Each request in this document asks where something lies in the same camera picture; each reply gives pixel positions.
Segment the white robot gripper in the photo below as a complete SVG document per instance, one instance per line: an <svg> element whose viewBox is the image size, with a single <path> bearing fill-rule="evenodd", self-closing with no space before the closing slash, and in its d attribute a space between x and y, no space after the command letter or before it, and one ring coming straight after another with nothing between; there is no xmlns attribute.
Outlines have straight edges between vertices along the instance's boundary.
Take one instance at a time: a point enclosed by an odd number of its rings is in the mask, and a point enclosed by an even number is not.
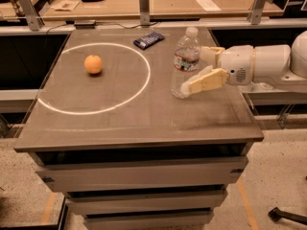
<svg viewBox="0 0 307 230"><path fill-rule="evenodd" d="M185 81L180 92L190 96L202 91L230 85L249 85L252 80L253 47L250 45L224 47L201 47L200 58L209 66Z"/></svg>

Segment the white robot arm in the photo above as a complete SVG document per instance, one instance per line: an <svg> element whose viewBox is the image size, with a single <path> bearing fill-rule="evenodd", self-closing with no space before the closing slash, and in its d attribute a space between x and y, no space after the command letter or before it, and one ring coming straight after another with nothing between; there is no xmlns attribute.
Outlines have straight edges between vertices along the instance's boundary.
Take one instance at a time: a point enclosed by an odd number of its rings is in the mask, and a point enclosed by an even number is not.
<svg viewBox="0 0 307 230"><path fill-rule="evenodd" d="M305 93L307 86L307 32L286 44L201 48L208 66L179 88L184 96L221 88L224 84L263 82L273 88Z"/></svg>

